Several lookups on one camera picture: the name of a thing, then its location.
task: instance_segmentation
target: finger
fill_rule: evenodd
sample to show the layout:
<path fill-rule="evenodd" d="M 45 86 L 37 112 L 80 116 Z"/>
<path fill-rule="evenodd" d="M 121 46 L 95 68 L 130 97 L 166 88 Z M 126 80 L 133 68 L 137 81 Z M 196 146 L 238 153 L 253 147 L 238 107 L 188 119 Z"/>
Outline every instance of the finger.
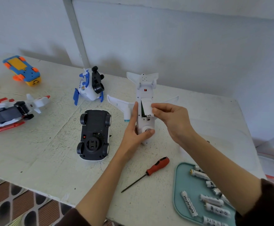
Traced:
<path fill-rule="evenodd" d="M 158 117 L 160 120 L 162 121 L 166 121 L 169 118 L 169 113 L 165 113 L 157 108 L 153 108 L 153 114 L 155 115 L 155 117 Z"/>
<path fill-rule="evenodd" d="M 145 132 L 141 133 L 140 135 L 138 135 L 140 143 L 143 142 L 144 140 L 149 139 L 154 134 L 155 134 L 155 130 L 154 129 L 151 129 L 151 130 L 148 130 L 148 131 L 145 131 Z"/>
<path fill-rule="evenodd" d="M 163 112 L 173 113 L 176 111 L 180 106 L 169 104 L 169 103 L 153 103 L 151 104 L 152 108 L 157 108 L 162 110 Z"/>
<path fill-rule="evenodd" d="M 137 121 L 138 117 L 138 102 L 135 102 L 130 122 L 128 123 L 128 128 L 134 130 L 135 129 L 135 123 Z"/>

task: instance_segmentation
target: left hand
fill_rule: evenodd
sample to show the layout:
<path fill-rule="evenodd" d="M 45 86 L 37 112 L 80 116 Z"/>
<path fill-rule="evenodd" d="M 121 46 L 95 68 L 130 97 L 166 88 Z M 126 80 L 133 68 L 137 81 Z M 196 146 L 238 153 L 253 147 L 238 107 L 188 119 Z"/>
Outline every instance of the left hand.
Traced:
<path fill-rule="evenodd" d="M 122 142 L 116 152 L 117 155 L 124 157 L 126 161 L 130 160 L 134 153 L 136 152 L 138 146 L 144 141 L 154 135 L 155 130 L 151 129 L 150 131 L 137 134 L 137 127 L 135 123 L 138 117 L 138 102 L 135 102 L 133 107 L 132 115 L 130 122 L 124 132 Z"/>

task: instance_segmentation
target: red screwdriver handle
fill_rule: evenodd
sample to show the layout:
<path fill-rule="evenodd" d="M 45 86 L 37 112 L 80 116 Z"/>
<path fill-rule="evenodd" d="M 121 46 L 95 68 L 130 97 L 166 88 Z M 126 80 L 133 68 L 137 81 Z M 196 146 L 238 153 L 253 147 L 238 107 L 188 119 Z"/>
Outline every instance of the red screwdriver handle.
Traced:
<path fill-rule="evenodd" d="M 160 159 L 154 166 L 152 166 L 150 169 L 146 170 L 146 174 L 150 176 L 152 173 L 166 167 L 169 163 L 169 158 L 164 157 Z"/>

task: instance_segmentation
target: forearm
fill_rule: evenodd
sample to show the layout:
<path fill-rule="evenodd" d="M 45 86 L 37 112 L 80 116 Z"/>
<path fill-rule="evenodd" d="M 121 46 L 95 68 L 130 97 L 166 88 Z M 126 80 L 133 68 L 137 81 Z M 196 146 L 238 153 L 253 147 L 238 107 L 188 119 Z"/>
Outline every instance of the forearm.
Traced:
<path fill-rule="evenodd" d="M 261 196 L 260 179 L 227 158 L 198 134 L 180 139 L 181 147 L 205 171 L 241 215 L 253 208 Z"/>
<path fill-rule="evenodd" d="M 103 225 L 126 162 L 125 157 L 116 152 L 101 177 L 76 206 L 90 225 Z"/>

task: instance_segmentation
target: screwdriver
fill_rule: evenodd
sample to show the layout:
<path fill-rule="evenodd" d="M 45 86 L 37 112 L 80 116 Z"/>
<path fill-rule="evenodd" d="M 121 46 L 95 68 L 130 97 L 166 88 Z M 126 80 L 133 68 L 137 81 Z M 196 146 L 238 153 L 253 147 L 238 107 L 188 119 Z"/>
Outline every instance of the screwdriver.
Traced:
<path fill-rule="evenodd" d="M 131 185 L 129 185 L 128 187 L 126 187 L 123 191 L 121 191 L 121 193 L 123 193 L 124 191 L 126 191 L 128 188 L 130 188 L 132 185 L 134 185 L 136 182 L 138 182 L 140 179 L 144 178 L 145 176 L 150 176 L 152 173 L 166 167 L 169 163 L 169 158 L 168 157 L 164 157 L 162 159 L 160 159 L 155 165 L 153 165 L 150 169 L 146 170 L 145 175 L 143 175 L 141 178 L 139 178 L 137 181 L 135 181 L 134 183 L 132 183 Z"/>

